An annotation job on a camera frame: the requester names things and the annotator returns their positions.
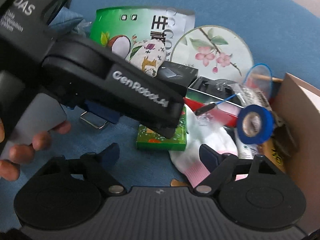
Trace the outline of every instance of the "blue object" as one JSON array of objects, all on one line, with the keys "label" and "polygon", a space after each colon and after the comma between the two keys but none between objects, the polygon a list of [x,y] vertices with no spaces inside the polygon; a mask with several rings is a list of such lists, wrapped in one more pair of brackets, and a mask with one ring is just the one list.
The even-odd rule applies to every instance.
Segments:
[{"label": "blue object", "polygon": [[[248,136],[243,130],[243,122],[247,122],[245,117],[250,113],[256,113],[261,122],[261,127],[255,136]],[[240,141],[244,144],[261,144],[267,141],[273,132],[273,116],[271,112],[262,106],[249,105],[240,110],[237,118],[237,131]]]},{"label": "blue object", "polygon": [[65,34],[71,32],[82,20],[83,16],[81,14],[62,7],[49,26],[55,31]]},{"label": "blue object", "polygon": [[199,157],[210,173],[222,162],[222,156],[206,144],[200,146]]},{"label": "blue object", "polygon": [[117,123],[121,116],[119,112],[89,100],[86,100],[84,106],[81,106],[81,108],[111,123]]},{"label": "blue object", "polygon": [[120,157],[120,147],[117,143],[112,143],[98,155],[98,162],[108,171],[111,169]]}]

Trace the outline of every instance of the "blue tape roll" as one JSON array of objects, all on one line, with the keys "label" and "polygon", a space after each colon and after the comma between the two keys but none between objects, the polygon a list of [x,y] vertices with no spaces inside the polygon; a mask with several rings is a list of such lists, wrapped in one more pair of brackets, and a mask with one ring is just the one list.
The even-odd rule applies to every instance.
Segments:
[{"label": "blue tape roll", "polygon": [[[256,113],[259,116],[261,120],[261,128],[255,136],[250,137],[243,130],[243,122],[245,117],[252,112]],[[261,144],[271,137],[271,134],[273,132],[273,116],[271,112],[261,106],[250,105],[246,108],[241,109],[240,113],[238,114],[236,126],[239,139],[244,144]]]}]

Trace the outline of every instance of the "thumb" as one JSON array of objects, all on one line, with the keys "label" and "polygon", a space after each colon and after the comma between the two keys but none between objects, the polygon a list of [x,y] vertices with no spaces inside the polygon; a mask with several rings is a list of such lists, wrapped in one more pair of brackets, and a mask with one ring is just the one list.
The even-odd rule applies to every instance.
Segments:
[{"label": "thumb", "polygon": [[0,142],[4,140],[4,126],[2,120],[0,119]]}]

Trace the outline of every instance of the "barcode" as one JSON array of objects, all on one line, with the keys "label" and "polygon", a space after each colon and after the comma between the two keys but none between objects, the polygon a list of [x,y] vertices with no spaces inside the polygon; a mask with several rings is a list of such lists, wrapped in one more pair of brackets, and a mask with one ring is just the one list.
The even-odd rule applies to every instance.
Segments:
[{"label": "barcode", "polygon": [[259,101],[260,101],[261,105],[264,108],[269,108],[270,107],[269,102],[266,99],[266,97],[264,96],[264,94],[261,91],[256,91],[256,94],[257,94],[257,96],[259,98]]},{"label": "barcode", "polygon": [[257,150],[254,149],[254,148],[251,148],[251,147],[250,147],[250,152],[251,152],[251,156],[252,156],[252,157],[254,157],[255,155],[258,154]]}]

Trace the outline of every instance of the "hand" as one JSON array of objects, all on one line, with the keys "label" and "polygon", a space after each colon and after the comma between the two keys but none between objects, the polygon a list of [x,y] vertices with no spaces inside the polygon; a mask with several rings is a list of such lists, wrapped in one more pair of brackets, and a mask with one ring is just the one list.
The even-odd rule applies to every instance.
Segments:
[{"label": "hand", "polygon": [[[54,131],[60,134],[66,134],[70,131],[71,124],[64,121],[55,128]],[[0,142],[4,140],[4,126],[0,120]],[[35,151],[44,150],[51,145],[51,136],[47,131],[40,132],[33,137],[31,145],[15,145],[11,147],[9,159],[12,163],[0,160],[0,177],[8,181],[15,181],[20,176],[19,164],[30,163],[35,155]]]}]

